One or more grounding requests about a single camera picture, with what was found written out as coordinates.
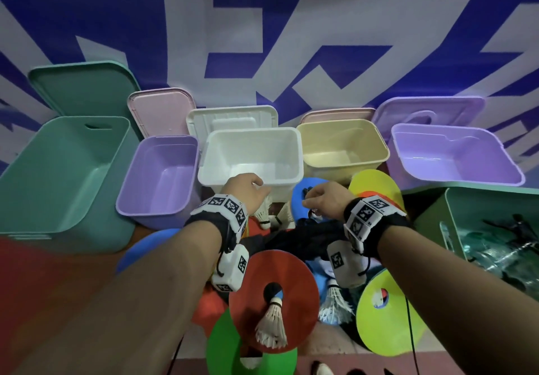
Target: left hand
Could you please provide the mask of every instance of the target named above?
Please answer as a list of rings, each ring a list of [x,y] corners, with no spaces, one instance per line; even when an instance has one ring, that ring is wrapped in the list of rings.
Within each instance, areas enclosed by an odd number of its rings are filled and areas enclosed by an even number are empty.
[[[242,173],[230,178],[221,189],[221,193],[233,195],[239,201],[242,201],[247,208],[247,213],[252,215],[258,210],[271,191],[271,187],[262,186],[263,184],[264,182],[257,174]]]

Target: purple storage bin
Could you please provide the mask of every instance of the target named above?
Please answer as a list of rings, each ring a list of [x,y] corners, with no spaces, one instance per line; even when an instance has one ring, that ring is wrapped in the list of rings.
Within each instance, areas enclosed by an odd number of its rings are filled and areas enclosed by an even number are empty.
[[[500,140],[485,129],[397,124],[388,147],[389,174],[401,190],[434,181],[520,186],[526,180]]]
[[[150,229],[181,228],[200,203],[198,140],[189,135],[140,142],[116,210]]]

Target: bin lid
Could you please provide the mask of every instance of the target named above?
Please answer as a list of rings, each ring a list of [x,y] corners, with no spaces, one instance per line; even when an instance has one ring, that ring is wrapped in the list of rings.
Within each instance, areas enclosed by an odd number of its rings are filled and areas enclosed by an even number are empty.
[[[189,134],[196,136],[201,146],[213,131],[274,128],[278,125],[277,110],[271,105],[197,108],[187,115]]]
[[[124,117],[140,137],[125,103],[140,87],[124,65],[115,61],[47,65],[30,70],[28,79],[61,116]]]
[[[188,135],[185,119],[196,108],[192,96],[181,88],[134,92],[127,106],[145,138]]]
[[[339,119],[367,119],[371,120],[374,108],[333,108],[307,112],[301,117],[300,124],[306,122],[333,121]]]
[[[396,97],[376,109],[373,122],[387,142],[395,124],[466,126],[484,107],[482,97]]]

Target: white lid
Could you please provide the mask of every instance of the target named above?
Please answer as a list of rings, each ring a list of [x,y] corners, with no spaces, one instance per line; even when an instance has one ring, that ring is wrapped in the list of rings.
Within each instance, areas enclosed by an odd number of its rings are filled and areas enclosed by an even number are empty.
[[[187,135],[185,118],[195,109],[192,96],[181,88],[161,88],[131,94],[127,106],[145,138]]]
[[[187,115],[186,122],[189,134],[197,137],[203,147],[213,131],[275,128],[279,125],[279,117],[271,105],[198,108]]]

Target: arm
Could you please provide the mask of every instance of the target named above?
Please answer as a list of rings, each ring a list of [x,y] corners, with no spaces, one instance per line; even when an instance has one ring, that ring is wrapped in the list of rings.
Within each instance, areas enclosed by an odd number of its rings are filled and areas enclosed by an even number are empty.
[[[316,186],[303,205],[343,221],[355,199],[335,182]],[[389,227],[381,262],[430,330],[467,374],[539,373],[539,304],[416,231]]]
[[[231,178],[232,194],[254,213],[269,193],[254,174]],[[15,374],[161,374],[196,309],[219,256],[210,222],[179,231],[115,277],[84,311],[20,365]]]

